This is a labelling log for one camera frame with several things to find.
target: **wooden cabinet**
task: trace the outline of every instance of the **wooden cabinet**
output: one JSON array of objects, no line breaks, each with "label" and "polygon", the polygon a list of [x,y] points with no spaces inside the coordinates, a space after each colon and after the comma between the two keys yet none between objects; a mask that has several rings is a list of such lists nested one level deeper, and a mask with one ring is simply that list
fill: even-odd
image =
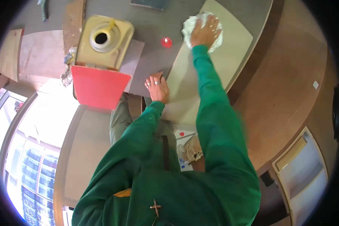
[{"label": "wooden cabinet", "polygon": [[302,225],[328,182],[323,156],[307,127],[272,166],[289,203],[292,225]]}]

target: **wall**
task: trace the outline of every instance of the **wall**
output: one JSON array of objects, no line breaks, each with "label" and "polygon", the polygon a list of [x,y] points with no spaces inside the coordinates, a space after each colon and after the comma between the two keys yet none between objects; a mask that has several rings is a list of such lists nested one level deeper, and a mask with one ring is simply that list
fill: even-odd
[{"label": "wall", "polygon": [[111,147],[110,119],[110,115],[84,111],[69,156],[65,178],[65,197],[79,200],[98,163]]}]

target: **crumpled plastic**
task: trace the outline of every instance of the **crumpled plastic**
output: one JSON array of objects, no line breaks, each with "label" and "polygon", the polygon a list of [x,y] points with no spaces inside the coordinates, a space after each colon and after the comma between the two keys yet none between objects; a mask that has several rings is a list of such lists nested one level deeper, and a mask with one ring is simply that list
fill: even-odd
[{"label": "crumpled plastic", "polygon": [[[203,13],[197,14],[196,16],[190,16],[184,23],[183,23],[183,29],[182,29],[182,34],[183,34],[183,41],[186,43],[188,48],[190,50],[193,48],[191,46],[191,33],[194,30],[194,27],[196,25],[196,21],[198,18],[202,20],[202,27],[205,26],[207,22],[207,17],[209,15],[214,15],[211,12],[204,11]],[[221,29],[222,30],[222,24],[221,22],[218,23],[216,30]],[[212,44],[211,48],[208,50],[209,53],[213,52],[215,49],[220,47],[222,45],[223,41],[223,32],[220,33],[218,38],[215,40],[215,42]]]},{"label": "crumpled plastic", "polygon": [[71,47],[64,57],[63,61],[66,65],[64,73],[60,76],[61,85],[67,87],[73,81],[72,72],[70,66],[75,64],[75,58],[77,54],[77,47]]}]

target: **wooden cross pendant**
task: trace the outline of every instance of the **wooden cross pendant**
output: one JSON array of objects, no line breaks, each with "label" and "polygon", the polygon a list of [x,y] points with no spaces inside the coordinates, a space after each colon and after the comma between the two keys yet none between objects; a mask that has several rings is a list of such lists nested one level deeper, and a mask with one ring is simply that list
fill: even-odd
[{"label": "wooden cross pendant", "polygon": [[150,206],[149,208],[150,208],[150,209],[153,209],[153,208],[156,209],[157,217],[159,217],[159,215],[158,215],[158,208],[161,208],[162,206],[157,205],[155,199],[154,199],[153,201],[154,201],[154,205],[153,205],[153,206]]}]

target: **red bottle cap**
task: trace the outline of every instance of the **red bottle cap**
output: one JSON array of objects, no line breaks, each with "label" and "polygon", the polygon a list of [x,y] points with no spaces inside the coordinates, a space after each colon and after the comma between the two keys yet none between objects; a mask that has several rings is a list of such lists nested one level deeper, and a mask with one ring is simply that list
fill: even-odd
[{"label": "red bottle cap", "polygon": [[172,46],[172,40],[170,38],[168,38],[168,37],[164,37],[161,40],[161,44],[165,48],[170,48]]}]

